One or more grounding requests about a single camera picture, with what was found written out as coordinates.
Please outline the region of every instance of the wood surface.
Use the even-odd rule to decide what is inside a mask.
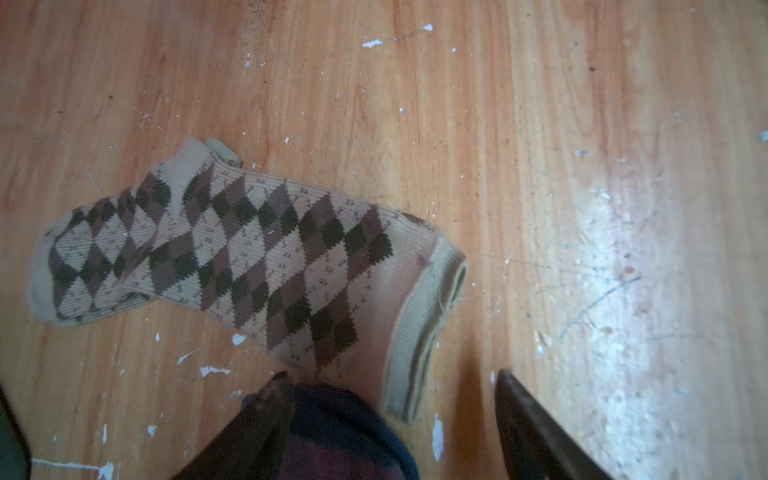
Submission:
[[[466,253],[421,419],[389,419],[423,478],[505,477],[502,367],[615,478],[765,478],[767,19],[758,0],[0,0],[0,382],[33,456],[168,478],[283,368],[162,301],[75,328],[26,305],[45,230],[192,133]]]

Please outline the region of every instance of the wood grain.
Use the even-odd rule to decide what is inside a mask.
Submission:
[[[34,457],[167,478],[282,368],[169,303],[71,329],[25,304],[39,236],[191,132],[467,254],[421,419],[390,419],[424,478],[504,477],[506,366],[616,478],[762,478],[767,18],[757,0],[1,0],[0,382]]]

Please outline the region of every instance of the sock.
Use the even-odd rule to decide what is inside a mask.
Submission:
[[[99,207],[99,217],[91,214],[93,224],[93,206],[77,215],[84,220],[74,222],[73,213],[63,230],[43,239],[48,263],[35,260],[30,290],[48,286],[50,293],[31,294],[31,303],[44,304],[33,310],[66,323],[73,314],[93,320],[109,309],[165,298],[214,315],[277,358],[411,422],[432,346],[465,278],[464,255],[416,217],[245,173],[224,158],[239,161],[220,142],[188,137],[147,176],[134,197],[146,217],[141,231],[151,236],[123,233],[109,207]],[[100,221],[111,225],[110,239],[122,235],[134,244],[121,245],[121,253],[129,251],[119,273],[114,251],[120,242],[100,238],[103,226],[94,233]],[[98,256],[93,245],[109,263],[83,262],[84,268],[81,257]],[[65,247],[72,249],[64,260],[70,270],[51,260]],[[35,280],[46,275],[51,282]]]

